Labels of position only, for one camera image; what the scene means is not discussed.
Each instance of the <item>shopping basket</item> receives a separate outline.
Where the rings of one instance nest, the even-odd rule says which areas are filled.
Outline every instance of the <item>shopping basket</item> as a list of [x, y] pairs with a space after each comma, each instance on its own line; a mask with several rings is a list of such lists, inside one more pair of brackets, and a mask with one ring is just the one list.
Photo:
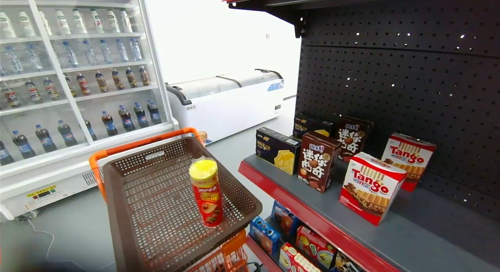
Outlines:
[[[192, 133], [151, 149], [112, 160], [98, 160]], [[189, 166], [194, 158], [214, 158], [194, 128], [98, 151], [89, 162], [107, 201], [111, 238], [118, 271], [184, 271], [242, 231], [262, 211], [262, 204], [218, 161], [223, 192], [223, 222], [202, 224], [193, 196]]]

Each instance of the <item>snack package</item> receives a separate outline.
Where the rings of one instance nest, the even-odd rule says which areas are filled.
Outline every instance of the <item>snack package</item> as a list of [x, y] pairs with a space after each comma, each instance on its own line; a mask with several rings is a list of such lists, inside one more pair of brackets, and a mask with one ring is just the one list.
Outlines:
[[408, 176], [401, 188], [411, 192], [415, 190], [435, 150], [435, 144], [393, 133], [387, 141], [382, 161], [407, 171]]
[[340, 202], [378, 226], [386, 216], [407, 173], [366, 153], [350, 159]]
[[201, 157], [189, 167], [195, 200], [203, 224], [215, 227], [222, 222], [222, 194], [218, 184], [217, 162], [212, 158]]
[[278, 224], [283, 233], [286, 235], [294, 235], [298, 227], [298, 217], [290, 213], [290, 211], [275, 201], [273, 210], [271, 211], [271, 218]]
[[321, 272], [319, 268], [294, 249], [289, 242], [284, 243], [280, 250], [280, 266], [292, 272]]
[[338, 251], [335, 258], [335, 269], [332, 272], [364, 272], [364, 269]]
[[295, 245], [304, 253], [316, 259], [326, 269], [330, 269], [333, 266], [337, 249], [316, 232], [300, 226], [297, 230]]
[[340, 157], [348, 162], [350, 158], [363, 151], [366, 137], [370, 133], [373, 122], [356, 119], [349, 116], [341, 116], [336, 128], [336, 134], [332, 137], [342, 143]]
[[303, 113], [295, 114], [295, 121], [293, 122], [293, 136], [300, 140], [307, 132], [317, 132], [326, 137], [330, 137], [333, 129], [334, 124], [329, 121], [323, 121]]
[[270, 226], [261, 217], [256, 217], [250, 222], [250, 233], [248, 233], [261, 248], [269, 255], [274, 254], [280, 241], [280, 233]]
[[341, 143], [316, 132], [302, 137], [297, 178], [324, 193], [330, 187], [335, 160], [341, 151]]
[[289, 175], [296, 173], [300, 140], [291, 139], [270, 128], [259, 128], [255, 137], [257, 138], [255, 148], [257, 156]]

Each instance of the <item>refrigerated display case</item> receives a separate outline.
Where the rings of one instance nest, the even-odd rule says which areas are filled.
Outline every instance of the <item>refrigerated display case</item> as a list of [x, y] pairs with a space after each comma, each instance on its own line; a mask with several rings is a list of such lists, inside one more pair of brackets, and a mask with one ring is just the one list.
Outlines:
[[0, 0], [0, 210], [8, 219], [95, 186], [95, 151], [178, 128], [145, 4]]

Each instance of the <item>white wall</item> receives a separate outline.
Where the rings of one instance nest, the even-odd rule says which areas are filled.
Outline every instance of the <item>white wall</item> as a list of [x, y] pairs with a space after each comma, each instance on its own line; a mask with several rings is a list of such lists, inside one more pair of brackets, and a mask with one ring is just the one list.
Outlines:
[[263, 68], [281, 73], [285, 95], [295, 94], [300, 39], [291, 24], [266, 12], [229, 9], [220, 0], [146, 3], [166, 82]]

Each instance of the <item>gray shelf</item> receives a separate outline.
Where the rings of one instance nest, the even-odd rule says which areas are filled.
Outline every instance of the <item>gray shelf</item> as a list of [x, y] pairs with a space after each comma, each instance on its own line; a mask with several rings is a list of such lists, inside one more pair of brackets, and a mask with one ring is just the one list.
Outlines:
[[[303, 206], [398, 270], [500, 270], [500, 223], [427, 190], [400, 191], [386, 218], [379, 226], [373, 226], [339, 203], [339, 183], [333, 183], [321, 194], [256, 155], [246, 158], [243, 164], [279, 185]], [[338, 160], [334, 178], [343, 179], [346, 168], [347, 163]], [[314, 229], [314, 220], [304, 222]]]

